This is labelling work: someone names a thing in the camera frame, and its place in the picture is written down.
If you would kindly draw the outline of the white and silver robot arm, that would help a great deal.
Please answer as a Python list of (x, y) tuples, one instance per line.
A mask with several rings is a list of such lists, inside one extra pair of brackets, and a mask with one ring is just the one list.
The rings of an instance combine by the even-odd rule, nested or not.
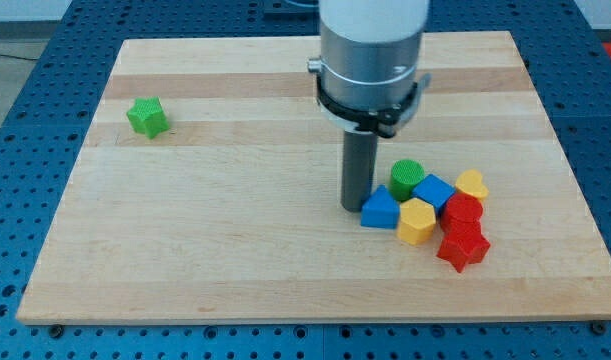
[(320, 55), (308, 61), (321, 112), (348, 133), (391, 138), (431, 77), (415, 78), (429, 0), (320, 0)]

